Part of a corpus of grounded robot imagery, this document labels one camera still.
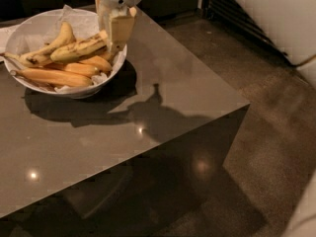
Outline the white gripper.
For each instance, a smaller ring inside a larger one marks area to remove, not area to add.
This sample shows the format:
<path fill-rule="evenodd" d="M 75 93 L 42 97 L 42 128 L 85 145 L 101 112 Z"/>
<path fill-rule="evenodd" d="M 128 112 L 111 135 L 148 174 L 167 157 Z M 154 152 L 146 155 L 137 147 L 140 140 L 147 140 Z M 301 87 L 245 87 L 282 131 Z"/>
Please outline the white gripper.
<path fill-rule="evenodd" d="M 109 34 L 110 52 L 122 51 L 134 28 L 137 10 L 134 5 L 141 0 L 95 0 L 99 29 Z"/>

